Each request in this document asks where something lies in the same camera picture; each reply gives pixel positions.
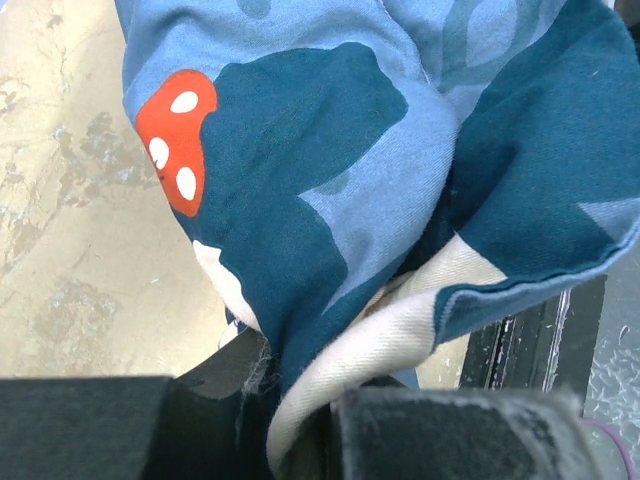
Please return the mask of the blue cartoon print pillowcase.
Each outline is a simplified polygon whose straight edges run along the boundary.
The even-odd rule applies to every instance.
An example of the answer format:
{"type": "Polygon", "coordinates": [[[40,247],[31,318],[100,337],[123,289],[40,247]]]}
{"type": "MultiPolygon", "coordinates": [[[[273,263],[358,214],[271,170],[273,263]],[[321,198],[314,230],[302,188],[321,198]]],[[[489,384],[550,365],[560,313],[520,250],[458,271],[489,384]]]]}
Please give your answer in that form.
{"type": "Polygon", "coordinates": [[[229,320],[277,479],[345,390],[639,237],[639,62],[602,1],[120,1],[123,104],[229,320]]]}

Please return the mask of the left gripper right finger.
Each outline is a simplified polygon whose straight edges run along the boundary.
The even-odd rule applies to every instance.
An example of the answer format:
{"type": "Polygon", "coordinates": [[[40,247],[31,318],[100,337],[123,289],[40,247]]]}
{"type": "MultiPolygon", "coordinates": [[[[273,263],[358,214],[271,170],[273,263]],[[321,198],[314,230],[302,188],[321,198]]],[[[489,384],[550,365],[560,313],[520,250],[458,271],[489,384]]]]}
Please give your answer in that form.
{"type": "Polygon", "coordinates": [[[363,387],[331,405],[332,479],[601,479],[576,401],[535,390],[363,387]]]}

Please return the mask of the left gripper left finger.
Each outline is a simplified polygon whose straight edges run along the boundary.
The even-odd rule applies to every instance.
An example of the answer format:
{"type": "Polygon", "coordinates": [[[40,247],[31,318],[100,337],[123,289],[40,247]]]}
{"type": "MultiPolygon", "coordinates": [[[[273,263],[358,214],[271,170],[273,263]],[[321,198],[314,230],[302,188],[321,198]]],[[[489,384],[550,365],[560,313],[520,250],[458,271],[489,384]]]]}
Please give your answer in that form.
{"type": "Polygon", "coordinates": [[[264,340],[246,330],[167,376],[4,379],[4,479],[267,479],[264,410],[242,387],[264,340]]]}

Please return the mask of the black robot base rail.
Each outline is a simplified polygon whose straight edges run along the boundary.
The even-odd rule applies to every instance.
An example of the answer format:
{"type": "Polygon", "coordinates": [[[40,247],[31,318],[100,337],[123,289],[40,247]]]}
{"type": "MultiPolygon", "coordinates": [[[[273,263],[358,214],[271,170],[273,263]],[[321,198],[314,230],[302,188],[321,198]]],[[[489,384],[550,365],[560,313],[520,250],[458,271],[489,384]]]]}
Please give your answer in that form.
{"type": "Polygon", "coordinates": [[[569,391],[590,414],[592,380],[607,346],[603,320],[608,276],[470,335],[458,385],[502,390],[569,391]]]}

